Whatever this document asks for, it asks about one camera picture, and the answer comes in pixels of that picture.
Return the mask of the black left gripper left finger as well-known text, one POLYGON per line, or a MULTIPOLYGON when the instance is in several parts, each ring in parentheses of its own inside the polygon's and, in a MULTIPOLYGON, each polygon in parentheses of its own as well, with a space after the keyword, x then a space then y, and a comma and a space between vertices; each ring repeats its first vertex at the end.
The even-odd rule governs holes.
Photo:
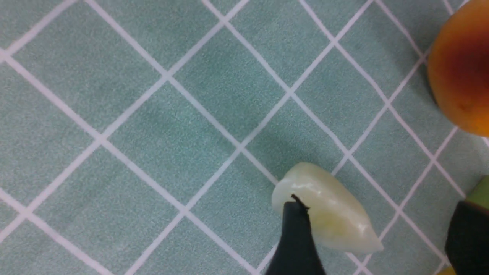
POLYGON ((309 207, 297 197, 283 206, 282 233, 266 275, 325 275, 314 243, 309 207))

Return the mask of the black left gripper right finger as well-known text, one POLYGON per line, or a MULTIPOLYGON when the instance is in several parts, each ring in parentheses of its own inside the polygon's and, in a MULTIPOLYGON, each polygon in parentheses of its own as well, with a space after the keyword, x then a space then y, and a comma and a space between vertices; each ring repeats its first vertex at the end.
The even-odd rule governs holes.
POLYGON ((489 273, 488 210, 460 201, 451 218, 445 252, 458 275, 489 273))

